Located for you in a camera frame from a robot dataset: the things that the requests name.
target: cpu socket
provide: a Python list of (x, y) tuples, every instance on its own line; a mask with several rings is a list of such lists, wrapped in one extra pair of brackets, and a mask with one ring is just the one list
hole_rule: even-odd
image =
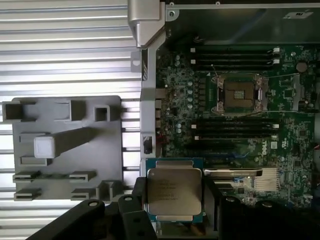
[(217, 103), (211, 111), (220, 115), (245, 115), (267, 110), (268, 79), (258, 74), (222, 74), (217, 84)]

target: metal bracket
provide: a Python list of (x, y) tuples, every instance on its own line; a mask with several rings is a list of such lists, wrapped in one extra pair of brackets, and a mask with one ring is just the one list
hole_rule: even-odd
[(132, 73), (141, 73), (142, 71), (141, 60), (142, 60), (141, 51), (131, 52), (130, 63), (131, 63)]
[(128, 0), (128, 24), (138, 48), (148, 48), (164, 29), (165, 19), (165, 2)]

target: aluminum heatsink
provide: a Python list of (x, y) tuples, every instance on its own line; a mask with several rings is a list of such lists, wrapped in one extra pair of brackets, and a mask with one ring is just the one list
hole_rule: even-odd
[(257, 192), (275, 192), (279, 190), (279, 169), (277, 167), (262, 168), (262, 176), (254, 178), (254, 189)]

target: motherboard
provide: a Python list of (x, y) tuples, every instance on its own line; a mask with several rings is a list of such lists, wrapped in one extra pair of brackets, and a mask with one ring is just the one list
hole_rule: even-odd
[(317, 47), (192, 46), (157, 58), (160, 157), (204, 159), (224, 194), (254, 205), (312, 199)]

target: green circuit board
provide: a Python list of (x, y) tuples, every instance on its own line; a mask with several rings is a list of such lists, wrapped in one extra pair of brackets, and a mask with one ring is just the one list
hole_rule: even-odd
[[(238, 52), (278, 51), (275, 67), (246, 71), (197, 69), (188, 54), (171, 52), (157, 61), (157, 88), (165, 89), (157, 124), (157, 138), (161, 143), (162, 157), (204, 157), (205, 168), (268, 168), (274, 170), (277, 190), (261, 191), (256, 179), (237, 177), (232, 181), (232, 190), (225, 194), (235, 195), (246, 204), (261, 199), (272, 199), (288, 206), (308, 207), (311, 202), (311, 169), (313, 168), (313, 141), (317, 97), (315, 46), (205, 46), (202, 51), (214, 49)], [(297, 66), (303, 63), (307, 69)], [(230, 83), (227, 87), (241, 89), (257, 79), (266, 81), (263, 97), (264, 109), (255, 106), (233, 107), (234, 100), (223, 113), (217, 111), (219, 81)], [(237, 98), (244, 99), (241, 90), (234, 90)], [(279, 121), (276, 136), (217, 139), (209, 150), (198, 156), (190, 147), (195, 141), (192, 125), (198, 119), (224, 121), (247, 119), (274, 119)]]

